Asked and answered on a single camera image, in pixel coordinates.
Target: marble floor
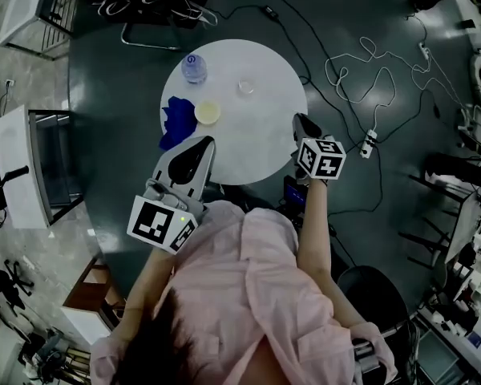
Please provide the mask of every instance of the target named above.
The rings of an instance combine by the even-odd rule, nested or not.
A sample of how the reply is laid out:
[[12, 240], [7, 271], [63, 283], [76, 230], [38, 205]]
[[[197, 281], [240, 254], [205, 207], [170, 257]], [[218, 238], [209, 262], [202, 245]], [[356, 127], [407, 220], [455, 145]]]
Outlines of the marble floor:
[[[0, 0], [0, 27], [8, 0]], [[6, 79], [14, 86], [7, 96], [5, 112], [25, 104], [37, 109], [60, 109], [67, 100], [67, 57], [55, 62], [0, 47], [0, 98]], [[4, 101], [0, 112], [4, 111]], [[43, 330], [55, 326], [80, 348], [87, 345], [60, 311], [60, 306], [92, 255], [99, 252], [85, 204], [71, 211], [47, 230], [14, 229], [8, 218], [0, 229], [0, 269], [6, 259], [19, 261], [26, 277], [35, 283], [31, 297], [20, 292], [23, 312]], [[8, 314], [7, 307], [1, 309]]]

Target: plastic water bottle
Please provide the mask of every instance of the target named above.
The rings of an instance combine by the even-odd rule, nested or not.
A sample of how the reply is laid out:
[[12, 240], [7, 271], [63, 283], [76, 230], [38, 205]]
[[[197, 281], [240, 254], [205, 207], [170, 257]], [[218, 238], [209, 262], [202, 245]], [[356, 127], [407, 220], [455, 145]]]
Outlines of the plastic water bottle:
[[182, 74], [190, 84], [202, 84], [207, 79], [207, 63], [199, 55], [186, 55], [182, 60]]

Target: office chair base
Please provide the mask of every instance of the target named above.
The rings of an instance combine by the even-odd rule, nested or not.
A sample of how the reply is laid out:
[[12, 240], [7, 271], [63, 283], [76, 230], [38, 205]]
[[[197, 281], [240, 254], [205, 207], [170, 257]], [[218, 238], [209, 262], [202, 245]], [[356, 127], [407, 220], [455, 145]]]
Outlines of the office chair base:
[[[174, 30], [174, 25], [171, 24], [173, 33], [176, 36], [176, 32]], [[125, 23], [123, 26], [123, 29], [121, 30], [121, 42], [123, 44], [126, 44], [127, 46], [134, 46], [134, 47], [147, 47], [147, 48], [157, 48], [159, 50], [168, 50], [168, 51], [182, 51], [182, 47], [180, 46], [154, 46], [151, 44], [144, 44], [144, 43], [135, 43], [127, 40], [127, 35], [130, 32], [131, 29], [131, 24], [130, 23]]]

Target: woman's left arm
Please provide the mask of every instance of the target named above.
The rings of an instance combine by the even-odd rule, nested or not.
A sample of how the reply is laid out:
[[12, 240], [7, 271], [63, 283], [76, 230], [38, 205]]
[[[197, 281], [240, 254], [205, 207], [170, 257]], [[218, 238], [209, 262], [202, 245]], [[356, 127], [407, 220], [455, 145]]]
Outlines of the woman's left arm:
[[152, 249], [146, 265], [128, 295], [123, 319], [112, 332], [114, 338], [131, 341], [137, 335], [141, 322], [152, 317], [174, 265], [174, 255], [162, 249]]

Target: woman's right arm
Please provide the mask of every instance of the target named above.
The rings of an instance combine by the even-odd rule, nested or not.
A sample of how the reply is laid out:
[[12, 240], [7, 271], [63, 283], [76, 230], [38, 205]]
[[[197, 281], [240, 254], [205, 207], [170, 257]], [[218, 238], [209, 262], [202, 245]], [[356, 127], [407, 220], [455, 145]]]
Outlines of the woman's right arm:
[[128, 295], [123, 319], [112, 332], [112, 337], [129, 342], [137, 335], [141, 322], [152, 317], [174, 265], [174, 255], [162, 249], [152, 249], [146, 265]]
[[328, 231], [328, 188], [321, 180], [310, 180], [305, 218], [299, 236], [297, 267], [308, 274], [333, 303], [333, 317], [345, 328], [365, 322], [331, 278], [331, 249]]

